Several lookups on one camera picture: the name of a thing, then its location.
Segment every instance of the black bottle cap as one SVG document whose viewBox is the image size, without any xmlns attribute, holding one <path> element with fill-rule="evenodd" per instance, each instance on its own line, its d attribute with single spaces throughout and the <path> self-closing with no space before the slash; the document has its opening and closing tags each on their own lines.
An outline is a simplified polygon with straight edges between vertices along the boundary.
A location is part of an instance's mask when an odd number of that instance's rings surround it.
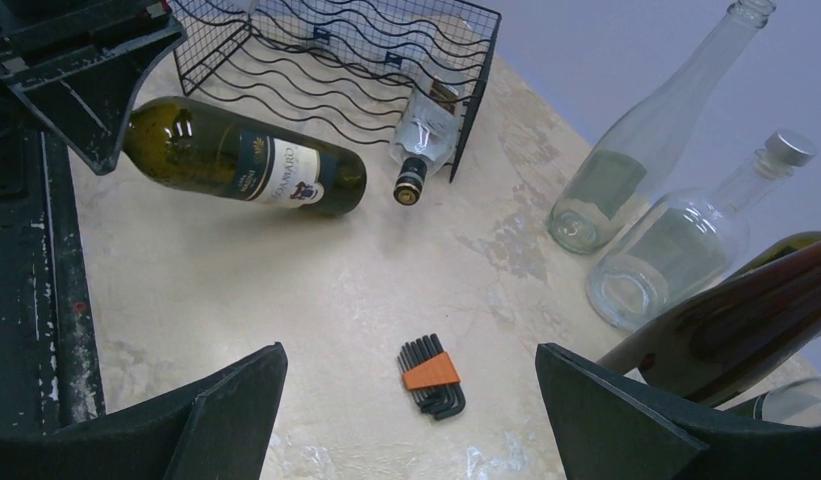
<svg viewBox="0 0 821 480">
<path fill-rule="evenodd" d="M 422 186 L 425 184 L 427 173 L 428 166 L 421 158 L 410 157 L 404 160 L 392 196 L 402 205 L 415 205 L 422 196 Z"/>
</svg>

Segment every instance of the wire basket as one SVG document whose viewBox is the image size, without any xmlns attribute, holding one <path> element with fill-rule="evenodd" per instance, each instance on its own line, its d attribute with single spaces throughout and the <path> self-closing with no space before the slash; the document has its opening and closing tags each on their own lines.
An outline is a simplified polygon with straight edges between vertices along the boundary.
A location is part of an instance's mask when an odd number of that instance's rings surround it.
<svg viewBox="0 0 821 480">
<path fill-rule="evenodd" d="M 451 83 L 436 78 L 464 92 L 452 100 L 465 107 L 454 180 L 489 79 L 499 13 L 462 0 L 170 4 L 188 33 L 175 50 L 183 93 L 258 102 L 270 123 L 287 128 L 323 122 L 348 142 L 388 143 L 417 80 L 434 78 L 433 63 L 459 73 Z"/>
</svg>

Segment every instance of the table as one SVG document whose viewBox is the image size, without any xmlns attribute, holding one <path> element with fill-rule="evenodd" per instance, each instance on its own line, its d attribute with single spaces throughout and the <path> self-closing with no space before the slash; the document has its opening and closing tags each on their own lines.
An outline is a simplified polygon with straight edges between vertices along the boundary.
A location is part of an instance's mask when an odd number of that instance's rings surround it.
<svg viewBox="0 0 821 480">
<path fill-rule="evenodd" d="M 138 103 L 179 93 L 169 58 Z M 280 341 L 289 372 L 263 478 L 564 478 L 536 346 L 594 360 L 622 338 L 584 292 L 598 257 L 543 225 L 589 146 L 497 58 L 453 184 L 440 173 L 402 207 L 386 146 L 352 148 L 368 191 L 335 220 L 168 190 L 124 156 L 104 177 L 73 159 L 108 411 Z M 433 332 L 467 398 L 439 423 L 396 363 Z M 811 374 L 796 357 L 749 394 Z"/>
</svg>

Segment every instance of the bottle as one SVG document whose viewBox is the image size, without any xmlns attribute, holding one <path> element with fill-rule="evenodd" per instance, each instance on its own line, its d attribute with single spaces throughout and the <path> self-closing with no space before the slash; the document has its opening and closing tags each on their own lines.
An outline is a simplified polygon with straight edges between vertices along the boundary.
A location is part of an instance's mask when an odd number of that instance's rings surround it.
<svg viewBox="0 0 821 480">
<path fill-rule="evenodd" d="M 816 155 L 809 140 L 785 129 L 764 146 L 715 191 L 663 196 L 598 262 L 587 296 L 604 320 L 634 331 L 702 291 L 746 253 L 745 213 Z"/>
<path fill-rule="evenodd" d="M 716 406 L 821 332 L 821 241 L 676 305 L 596 362 Z"/>
<path fill-rule="evenodd" d="M 218 197 L 341 215 L 366 190 L 354 152 L 186 97 L 136 109 L 122 149 L 151 180 Z"/>
<path fill-rule="evenodd" d="M 727 411 L 782 425 L 821 427 L 821 377 L 776 388 Z"/>
<path fill-rule="evenodd" d="M 751 259 L 749 263 L 740 267 L 736 272 L 732 273 L 731 276 L 726 278 L 726 280 L 739 277 L 740 275 L 748 273 L 755 268 L 762 267 L 769 262 L 778 260 L 785 255 L 789 255 L 805 247 L 809 247 L 820 240 L 821 231 L 802 232 L 795 235 L 790 235 L 787 238 L 779 240 L 774 245 L 764 250 L 760 255 Z"/>
<path fill-rule="evenodd" d="M 674 75 L 610 127 L 557 199 L 547 227 L 569 251 L 590 254 L 633 219 L 666 180 L 705 101 L 775 11 L 737 0 Z"/>
<path fill-rule="evenodd" d="M 402 205 L 419 201 L 425 177 L 442 168 L 457 147 L 466 77 L 440 64 L 449 65 L 440 59 L 425 63 L 427 74 L 418 75 L 390 142 L 390 156 L 401 165 L 393 197 Z"/>
</svg>

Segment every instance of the dark red bottle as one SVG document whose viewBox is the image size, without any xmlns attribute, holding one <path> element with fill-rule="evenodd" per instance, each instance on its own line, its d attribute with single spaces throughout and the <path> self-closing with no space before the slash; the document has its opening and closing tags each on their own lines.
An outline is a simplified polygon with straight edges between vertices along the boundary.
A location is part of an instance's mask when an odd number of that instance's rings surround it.
<svg viewBox="0 0 821 480">
<path fill-rule="evenodd" d="M 821 333 L 821 241 L 663 313 L 597 363 L 716 406 Z"/>
</svg>

